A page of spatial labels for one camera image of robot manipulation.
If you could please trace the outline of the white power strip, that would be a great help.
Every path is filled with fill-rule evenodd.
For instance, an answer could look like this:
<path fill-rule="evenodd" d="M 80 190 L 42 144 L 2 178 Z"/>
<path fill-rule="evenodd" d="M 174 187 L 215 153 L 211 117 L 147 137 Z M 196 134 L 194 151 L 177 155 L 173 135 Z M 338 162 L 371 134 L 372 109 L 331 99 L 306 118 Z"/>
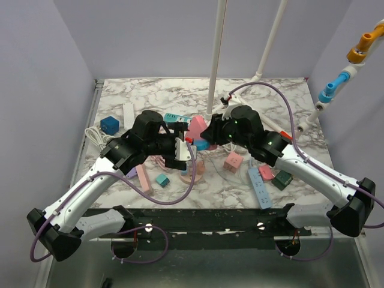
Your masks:
<path fill-rule="evenodd" d="M 122 109 L 123 109 L 124 129 L 129 130 L 132 128 L 135 120 L 134 106 L 132 103 L 124 103 L 122 105 Z"/>

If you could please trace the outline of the red cube socket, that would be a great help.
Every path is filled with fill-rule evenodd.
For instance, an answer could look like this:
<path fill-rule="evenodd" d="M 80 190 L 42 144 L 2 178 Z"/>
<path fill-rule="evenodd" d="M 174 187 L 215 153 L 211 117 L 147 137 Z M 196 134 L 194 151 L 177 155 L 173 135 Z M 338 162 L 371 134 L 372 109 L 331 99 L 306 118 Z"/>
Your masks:
<path fill-rule="evenodd" d="M 282 135 L 282 136 L 284 136 L 285 138 L 287 138 L 287 139 L 289 139 L 289 140 L 292 140 L 293 138 L 292 138 L 292 136 L 290 136 L 288 133 L 286 133 L 285 131 L 280 131 L 280 134 Z"/>

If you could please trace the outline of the teal small plug adapter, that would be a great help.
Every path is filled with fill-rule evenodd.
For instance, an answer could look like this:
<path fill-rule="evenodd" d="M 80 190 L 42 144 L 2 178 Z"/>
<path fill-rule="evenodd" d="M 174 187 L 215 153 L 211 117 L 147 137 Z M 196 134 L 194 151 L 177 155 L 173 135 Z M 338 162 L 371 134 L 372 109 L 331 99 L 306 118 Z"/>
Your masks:
<path fill-rule="evenodd" d="M 161 186 L 162 188 L 166 187 L 166 186 L 170 183 L 169 178 L 168 178 L 165 174 L 163 174 L 163 173 L 159 174 L 159 175 L 156 177 L 155 180 L 156 180 L 156 183 L 157 183 L 159 186 Z"/>

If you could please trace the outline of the light blue power strip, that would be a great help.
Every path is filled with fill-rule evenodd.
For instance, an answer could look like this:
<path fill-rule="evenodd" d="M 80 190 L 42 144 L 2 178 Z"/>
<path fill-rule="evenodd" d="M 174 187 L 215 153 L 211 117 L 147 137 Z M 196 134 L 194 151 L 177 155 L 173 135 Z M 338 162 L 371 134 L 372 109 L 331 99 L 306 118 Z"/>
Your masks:
<path fill-rule="evenodd" d="M 255 191 L 261 209 L 272 207 L 272 201 L 265 187 L 264 181 L 256 168 L 249 168 L 248 176 Z"/>

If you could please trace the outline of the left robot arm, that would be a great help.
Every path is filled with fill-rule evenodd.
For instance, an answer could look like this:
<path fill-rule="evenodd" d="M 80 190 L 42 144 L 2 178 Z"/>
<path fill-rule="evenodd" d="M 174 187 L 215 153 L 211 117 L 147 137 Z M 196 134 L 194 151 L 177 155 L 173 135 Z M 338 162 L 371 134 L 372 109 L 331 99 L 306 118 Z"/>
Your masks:
<path fill-rule="evenodd" d="M 192 145 L 184 139 L 187 130 L 187 122 L 167 124 L 158 112 L 143 111 L 129 130 L 107 141 L 93 166 L 63 196 L 48 207 L 34 208 L 27 214 L 35 236 L 30 260 L 45 260 L 34 256 L 38 242 L 48 250 L 48 256 L 61 262 L 89 239 L 109 233 L 128 236 L 133 222 L 124 209 L 111 208 L 95 217 L 84 217 L 84 213 L 116 181 L 127 182 L 126 175 L 149 156 L 161 156 L 166 167 L 184 170 L 193 157 Z"/>

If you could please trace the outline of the blue small plug adapter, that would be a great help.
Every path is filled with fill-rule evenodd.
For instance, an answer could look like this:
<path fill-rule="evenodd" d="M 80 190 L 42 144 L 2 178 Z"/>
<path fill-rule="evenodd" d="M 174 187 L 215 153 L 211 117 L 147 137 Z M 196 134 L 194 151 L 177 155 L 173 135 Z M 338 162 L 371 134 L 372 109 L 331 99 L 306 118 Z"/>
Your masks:
<path fill-rule="evenodd" d="M 205 140 L 195 140 L 193 145 L 196 147 L 197 151 L 208 150 L 210 147 L 209 142 Z"/>

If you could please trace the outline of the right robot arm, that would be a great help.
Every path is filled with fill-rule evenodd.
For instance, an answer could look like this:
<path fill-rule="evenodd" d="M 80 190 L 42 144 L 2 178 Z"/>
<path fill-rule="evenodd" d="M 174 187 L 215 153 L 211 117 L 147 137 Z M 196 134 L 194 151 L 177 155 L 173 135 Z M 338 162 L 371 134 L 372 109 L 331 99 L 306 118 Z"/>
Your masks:
<path fill-rule="evenodd" d="M 234 108 L 227 119 L 214 114 L 200 135 L 212 145 L 234 143 L 247 149 L 254 159 L 298 177 L 329 200 L 325 205 L 293 205 L 276 220 L 283 235 L 305 226 L 331 226 L 357 237 L 374 208 L 372 180 L 348 177 L 303 153 L 289 138 L 264 129 L 259 114 L 249 106 Z"/>

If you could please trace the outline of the purple power strip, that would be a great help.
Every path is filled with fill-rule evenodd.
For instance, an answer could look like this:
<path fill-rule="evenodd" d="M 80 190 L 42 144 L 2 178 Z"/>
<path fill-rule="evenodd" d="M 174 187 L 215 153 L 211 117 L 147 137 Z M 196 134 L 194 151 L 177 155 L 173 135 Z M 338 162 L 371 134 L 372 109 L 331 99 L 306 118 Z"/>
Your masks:
<path fill-rule="evenodd" d="M 135 178 L 137 176 L 137 170 L 136 170 L 136 168 L 134 167 L 134 168 L 132 168 L 127 174 L 126 174 L 126 178 L 127 179 L 133 179 L 133 178 Z"/>

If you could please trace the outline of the pink triangular socket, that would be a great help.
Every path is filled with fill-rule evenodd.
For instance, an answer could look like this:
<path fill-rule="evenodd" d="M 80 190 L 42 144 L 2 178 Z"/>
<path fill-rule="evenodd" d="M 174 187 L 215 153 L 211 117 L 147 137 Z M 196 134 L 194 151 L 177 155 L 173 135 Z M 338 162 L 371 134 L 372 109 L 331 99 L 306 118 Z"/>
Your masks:
<path fill-rule="evenodd" d="M 188 125 L 188 131 L 185 134 L 185 137 L 191 139 L 193 142 L 195 140 L 203 140 L 200 136 L 201 132 L 207 128 L 205 119 L 202 116 L 194 116 L 191 119 L 191 122 Z M 217 145 L 210 145 L 207 151 L 213 151 L 217 148 Z"/>

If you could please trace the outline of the pink long power strip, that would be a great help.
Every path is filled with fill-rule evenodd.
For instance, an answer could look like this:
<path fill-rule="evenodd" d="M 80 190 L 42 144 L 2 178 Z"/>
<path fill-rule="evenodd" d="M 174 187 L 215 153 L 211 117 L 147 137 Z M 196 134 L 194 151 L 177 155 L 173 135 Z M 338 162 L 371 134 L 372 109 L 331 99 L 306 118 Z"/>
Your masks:
<path fill-rule="evenodd" d="M 149 179 L 145 165 L 144 164 L 137 165 L 136 172 L 139 178 L 142 192 L 147 195 L 151 195 L 153 193 L 153 189 L 152 189 L 151 181 Z"/>

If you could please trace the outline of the dark green cube socket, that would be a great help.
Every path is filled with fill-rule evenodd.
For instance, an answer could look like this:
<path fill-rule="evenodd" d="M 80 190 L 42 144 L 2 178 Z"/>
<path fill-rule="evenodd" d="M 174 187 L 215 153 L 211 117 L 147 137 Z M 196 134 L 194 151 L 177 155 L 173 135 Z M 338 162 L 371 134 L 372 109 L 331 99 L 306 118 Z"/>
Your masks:
<path fill-rule="evenodd" d="M 293 176 L 283 170 L 279 171 L 272 179 L 271 183 L 280 191 L 283 191 L 293 181 Z"/>

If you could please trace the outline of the pink cube socket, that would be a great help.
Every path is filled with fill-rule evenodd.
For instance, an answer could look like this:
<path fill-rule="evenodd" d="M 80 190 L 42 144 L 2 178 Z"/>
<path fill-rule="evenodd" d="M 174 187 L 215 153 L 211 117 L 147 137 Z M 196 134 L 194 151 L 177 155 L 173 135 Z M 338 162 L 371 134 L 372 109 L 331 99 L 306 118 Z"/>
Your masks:
<path fill-rule="evenodd" d="M 243 156 L 237 154 L 236 152 L 231 152 L 225 159 L 223 168 L 235 174 L 239 170 L 243 160 Z"/>

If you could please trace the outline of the dark blue cube socket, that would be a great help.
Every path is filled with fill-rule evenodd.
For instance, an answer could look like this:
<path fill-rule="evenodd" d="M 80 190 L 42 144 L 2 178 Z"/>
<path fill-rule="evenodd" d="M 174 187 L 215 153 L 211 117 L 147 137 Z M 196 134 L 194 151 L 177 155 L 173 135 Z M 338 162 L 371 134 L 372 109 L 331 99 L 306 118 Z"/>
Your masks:
<path fill-rule="evenodd" d="M 100 129 L 107 135 L 113 136 L 119 131 L 119 121 L 112 116 L 100 120 Z"/>

